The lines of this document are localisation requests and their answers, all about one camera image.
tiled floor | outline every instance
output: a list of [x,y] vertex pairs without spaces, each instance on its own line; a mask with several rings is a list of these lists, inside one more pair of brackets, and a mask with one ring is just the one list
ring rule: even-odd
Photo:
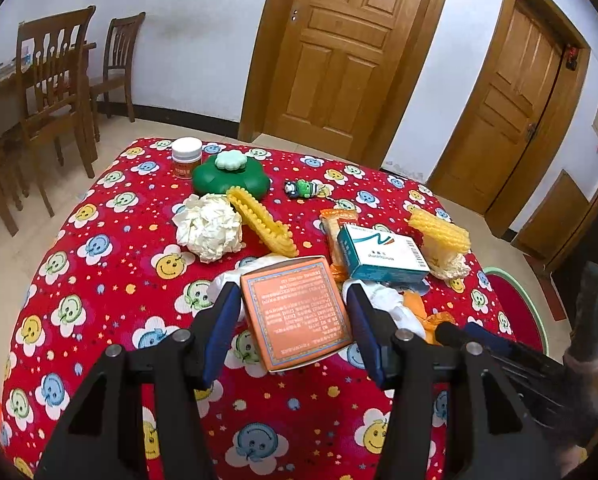
[[[232,139],[224,139],[213,134],[169,124],[141,120],[131,124],[126,118],[121,117],[111,120],[102,117],[100,125],[102,141],[98,144],[99,158],[94,163],[95,174],[102,173],[119,152],[138,137],[173,139],[194,135],[202,140],[217,142],[223,140],[237,143]],[[35,186],[32,186],[30,197],[24,200],[23,211],[19,212],[11,208],[20,228],[13,238],[9,236],[0,220],[0,395],[10,336],[23,303],[25,291],[59,228],[80,201],[79,196],[86,192],[93,183],[86,177],[76,146],[74,142],[71,142],[70,136],[66,137],[64,143],[66,144],[64,149],[66,163],[63,168],[58,166],[52,147],[44,153],[47,162],[44,167],[48,172],[47,192],[55,209],[54,218],[48,217],[39,193]],[[253,144],[332,158],[331,155],[318,150],[267,135],[259,136]],[[31,174],[29,168],[24,168],[24,171],[26,175]],[[474,253],[482,266],[500,267],[521,282],[543,319],[550,344],[550,355],[560,359],[569,344],[570,326],[566,320],[555,322],[552,319],[539,283],[525,262],[522,253],[508,243],[494,238],[482,217],[447,200],[442,200],[442,202],[454,221],[470,231]]]

orange medicine box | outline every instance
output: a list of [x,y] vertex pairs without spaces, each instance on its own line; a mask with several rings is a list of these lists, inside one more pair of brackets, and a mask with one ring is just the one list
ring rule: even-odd
[[313,363],[353,342],[346,307],[323,256],[292,258],[244,274],[241,293],[270,372]]

red tablecloth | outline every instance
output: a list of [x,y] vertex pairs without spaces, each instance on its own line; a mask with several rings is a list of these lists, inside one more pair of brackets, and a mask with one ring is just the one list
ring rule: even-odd
[[[119,343],[132,350],[187,327],[196,309],[209,306],[206,280],[268,253],[244,228],[246,247],[219,262],[202,264],[185,250],[179,254],[171,219],[191,188],[170,172],[170,142],[140,139],[121,153],[64,224],[32,280],[10,342],[0,431],[7,454],[28,473],[35,471],[58,417],[106,346]],[[262,162],[272,180],[263,203],[274,218],[292,226],[301,256],[328,254],[318,217],[320,209],[334,204],[287,200],[287,179],[318,180],[338,207],[359,211],[361,225],[413,235],[417,243],[421,238],[409,229],[407,206],[447,217],[421,184],[343,162],[214,143],[204,145],[204,155],[228,148]],[[449,286],[428,278],[431,288],[423,296],[428,314],[448,310],[460,325],[476,319],[509,335],[476,258],[466,259],[472,267],[466,279]],[[172,276],[155,270],[166,260],[177,262]],[[239,325],[235,336],[246,329]],[[218,476],[372,478],[392,396],[368,380],[356,346],[308,367],[266,374],[256,357],[237,357],[247,344],[247,335],[235,337],[220,377],[197,395]],[[438,477],[444,463],[446,397],[441,388],[438,393],[428,479]],[[162,478],[150,392],[143,404],[150,476]],[[88,457],[75,449],[74,459]]]

barcode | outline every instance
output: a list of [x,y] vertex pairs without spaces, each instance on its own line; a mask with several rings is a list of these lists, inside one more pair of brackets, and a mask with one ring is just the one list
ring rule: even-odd
[[419,252],[419,248],[417,247],[416,243],[412,240],[412,238],[408,238],[406,241],[410,246],[410,249],[412,250],[412,254],[414,254],[415,256],[417,263],[421,267],[425,267],[426,261],[423,259],[423,256],[421,256],[421,253]]

wooden chair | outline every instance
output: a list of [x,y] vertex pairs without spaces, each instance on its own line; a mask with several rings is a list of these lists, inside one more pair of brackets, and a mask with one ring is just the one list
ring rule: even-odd
[[[92,121],[94,122],[95,140],[99,142],[100,133],[97,124],[97,96],[103,94],[106,105],[106,116],[110,118],[110,99],[108,92],[120,86],[124,87],[126,106],[128,107],[128,119],[135,122],[135,109],[131,91],[131,79],[133,74],[133,54],[135,51],[135,40],[137,32],[144,22],[145,12],[128,18],[115,18],[111,20],[106,37],[106,47],[103,55],[103,80],[93,84],[90,82],[90,106],[92,107]],[[109,70],[123,70],[118,75],[109,76]]]
[[8,209],[4,188],[6,188],[6,191],[12,196],[15,207],[21,211],[23,209],[23,204],[19,198],[19,193],[13,177],[19,182],[24,196],[28,196],[28,186],[26,185],[22,171],[19,168],[16,155],[10,152],[8,141],[4,138],[0,138],[0,170],[2,170],[1,173],[4,178],[3,185],[0,181],[0,217],[4,221],[10,236],[15,236],[19,229]]
[[[86,30],[94,6],[85,9],[55,14],[33,22],[21,23],[17,34],[16,81],[17,93],[22,107],[22,133],[32,159],[32,166],[39,192],[48,214],[55,215],[43,185],[43,174],[39,162],[40,144],[54,142],[59,164],[64,158],[58,135],[72,129],[79,154],[89,178],[94,177],[92,156],[84,134],[83,113],[87,106],[86,74],[83,70],[82,54]],[[76,39],[71,41],[76,30]],[[32,64],[22,68],[22,44],[34,40]],[[28,112],[26,88],[34,88],[34,111]],[[67,111],[63,115],[57,112]]]

